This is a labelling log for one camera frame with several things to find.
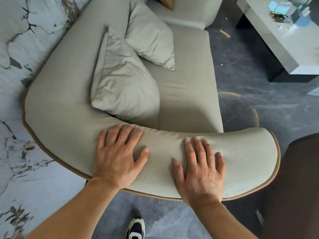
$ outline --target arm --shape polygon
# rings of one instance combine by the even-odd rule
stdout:
[[[93,178],[72,200],[34,229],[26,239],[90,239],[106,207],[116,193],[129,186],[148,159],[148,148],[134,162],[133,149],[142,130],[126,143],[133,126],[118,125],[105,145],[107,131],[99,137]]]
[[[188,159],[186,177],[183,167],[174,161],[174,176],[178,192],[184,202],[193,208],[197,217],[214,239],[256,239],[235,217],[221,204],[224,194],[226,166],[220,153],[217,154],[218,168],[212,147],[195,137],[195,151],[188,140],[185,147]]]

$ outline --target marble wall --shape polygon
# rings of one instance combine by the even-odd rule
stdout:
[[[0,238],[21,239],[84,186],[21,121],[21,94],[89,0],[0,0]]]

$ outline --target shoe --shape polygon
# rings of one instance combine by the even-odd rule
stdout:
[[[145,223],[142,218],[136,217],[131,220],[126,231],[126,239],[144,239]]]

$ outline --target throw pillow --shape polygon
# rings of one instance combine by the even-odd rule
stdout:
[[[125,40],[144,59],[174,70],[173,32],[144,3],[130,2],[130,20]]]
[[[172,11],[174,11],[175,0],[159,0],[159,2],[160,2],[164,7],[167,7],[168,9],[171,9]]]
[[[94,71],[91,102],[122,121],[157,128],[160,94],[156,81],[129,44],[110,27]]]

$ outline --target white table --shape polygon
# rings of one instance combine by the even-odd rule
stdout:
[[[238,0],[237,5],[282,64],[279,82],[308,82],[319,75],[319,27],[277,23],[269,16],[272,0]]]

